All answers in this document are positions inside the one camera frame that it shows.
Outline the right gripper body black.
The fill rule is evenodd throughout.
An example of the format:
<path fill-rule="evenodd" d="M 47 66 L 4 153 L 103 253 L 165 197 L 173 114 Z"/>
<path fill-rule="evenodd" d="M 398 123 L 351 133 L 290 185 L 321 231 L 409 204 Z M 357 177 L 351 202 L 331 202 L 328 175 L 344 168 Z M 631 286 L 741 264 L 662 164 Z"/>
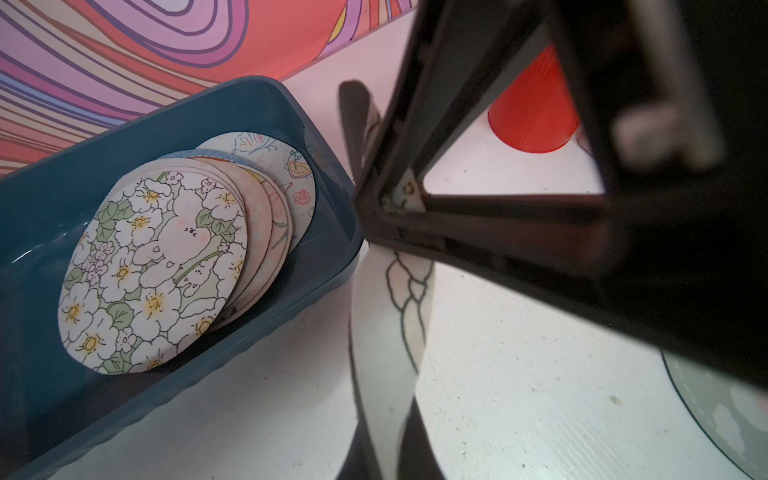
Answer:
<path fill-rule="evenodd" d="M 596 323 L 767 380 L 767 5 L 546 1 L 603 184 Z"/>

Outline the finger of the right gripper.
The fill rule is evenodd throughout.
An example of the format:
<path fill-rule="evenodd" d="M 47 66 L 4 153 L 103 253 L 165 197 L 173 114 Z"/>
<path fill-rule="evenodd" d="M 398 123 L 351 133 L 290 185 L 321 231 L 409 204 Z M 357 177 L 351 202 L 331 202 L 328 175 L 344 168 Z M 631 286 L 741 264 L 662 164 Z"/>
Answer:
<path fill-rule="evenodd" d="M 431 194 L 426 174 L 549 40 L 537 1 L 424 1 L 375 127 L 352 85 L 354 203 L 376 245 L 497 282 L 596 276 L 612 263 L 605 201 L 589 194 Z"/>

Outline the white green animal coaster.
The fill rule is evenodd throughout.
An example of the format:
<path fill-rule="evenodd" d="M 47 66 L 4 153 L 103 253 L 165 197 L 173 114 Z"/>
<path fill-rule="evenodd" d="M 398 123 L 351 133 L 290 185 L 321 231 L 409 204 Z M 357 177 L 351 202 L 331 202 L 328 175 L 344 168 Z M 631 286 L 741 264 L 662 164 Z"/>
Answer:
<path fill-rule="evenodd" d="M 435 289 L 434 262 L 371 244 L 355 274 L 353 386 L 368 472 L 440 479 L 416 400 Z"/>

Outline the blue denim bear car coaster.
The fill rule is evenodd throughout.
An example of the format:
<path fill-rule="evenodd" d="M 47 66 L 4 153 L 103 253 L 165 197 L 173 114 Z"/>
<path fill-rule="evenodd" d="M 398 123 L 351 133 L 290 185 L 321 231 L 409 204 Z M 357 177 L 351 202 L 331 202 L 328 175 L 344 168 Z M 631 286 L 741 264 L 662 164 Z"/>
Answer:
<path fill-rule="evenodd" d="M 213 150 L 213 149 L 188 149 L 188 150 L 179 150 L 167 153 L 163 156 L 161 156 L 161 159 L 167 159 L 167 158 L 212 158 L 216 160 L 225 160 L 232 163 L 239 164 L 244 167 L 248 167 L 249 169 L 252 169 L 254 171 L 261 172 L 261 168 L 256 166 L 253 162 L 250 162 L 246 159 L 240 158 L 234 154 L 223 152 L 219 150 Z"/>

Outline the white floral green coaster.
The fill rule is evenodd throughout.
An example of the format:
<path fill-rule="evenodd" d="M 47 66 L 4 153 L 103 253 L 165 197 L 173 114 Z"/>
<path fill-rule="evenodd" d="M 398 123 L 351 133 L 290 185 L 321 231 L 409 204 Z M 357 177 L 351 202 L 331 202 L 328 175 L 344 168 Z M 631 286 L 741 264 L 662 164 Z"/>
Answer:
<path fill-rule="evenodd" d="M 102 375 L 174 359 L 233 294 L 248 240 L 244 201 L 222 174 L 128 175 L 98 207 L 66 269 L 57 310 L 65 351 Z"/>

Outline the white butterfly star coaster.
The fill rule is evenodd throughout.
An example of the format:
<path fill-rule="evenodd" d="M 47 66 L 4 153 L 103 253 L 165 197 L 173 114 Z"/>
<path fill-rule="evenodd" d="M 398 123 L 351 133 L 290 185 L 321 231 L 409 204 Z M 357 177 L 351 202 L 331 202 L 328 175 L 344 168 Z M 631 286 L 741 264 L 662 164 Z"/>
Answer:
<path fill-rule="evenodd" d="M 312 168 L 295 147 L 263 133 L 228 132 L 209 138 L 199 149 L 218 150 L 243 159 L 266 173 L 282 190 L 294 223 L 290 251 L 307 232 L 316 208 Z"/>

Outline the pale pink unicorn coaster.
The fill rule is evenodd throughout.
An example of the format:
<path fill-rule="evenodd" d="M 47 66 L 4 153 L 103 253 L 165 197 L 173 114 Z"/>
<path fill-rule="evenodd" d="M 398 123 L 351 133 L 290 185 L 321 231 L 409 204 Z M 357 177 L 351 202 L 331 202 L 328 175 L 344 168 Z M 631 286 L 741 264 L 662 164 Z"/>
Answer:
<path fill-rule="evenodd" d="M 212 156 L 198 156 L 198 159 L 221 171 L 235 185 L 243 200 L 243 217 L 236 216 L 232 225 L 245 222 L 245 229 L 234 234 L 224 259 L 217 262 L 214 272 L 219 278 L 225 273 L 238 273 L 233 293 L 225 303 L 232 308 L 236 301 L 248 291 L 267 254 L 272 231 L 271 201 L 262 186 L 263 178 L 241 165 Z"/>

